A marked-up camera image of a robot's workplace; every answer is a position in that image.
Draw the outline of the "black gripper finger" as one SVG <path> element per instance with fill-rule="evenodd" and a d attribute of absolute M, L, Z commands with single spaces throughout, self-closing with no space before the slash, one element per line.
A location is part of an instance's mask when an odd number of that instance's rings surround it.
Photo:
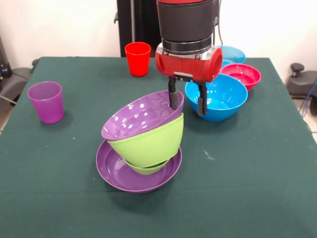
<path fill-rule="evenodd" d="M 200 96 L 198 98 L 198 114 L 200 116 L 206 115 L 208 113 L 207 110 L 207 87 L 205 82 L 197 83 Z"/>
<path fill-rule="evenodd" d="M 175 77 L 169 77 L 168 82 L 168 92 L 169 92 L 169 102 L 170 106 L 176 110 L 178 108 L 178 93 L 176 91 L 176 78 Z"/>

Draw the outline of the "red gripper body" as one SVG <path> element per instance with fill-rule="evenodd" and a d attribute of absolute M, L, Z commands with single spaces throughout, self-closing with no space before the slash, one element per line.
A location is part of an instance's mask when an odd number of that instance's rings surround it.
<path fill-rule="evenodd" d="M 201 54 L 174 55 L 165 52 L 162 44 L 159 44 L 155 53 L 159 72 L 168 76 L 190 76 L 198 82 L 212 82 L 220 72 L 222 61 L 222 49 L 215 47 Z"/>

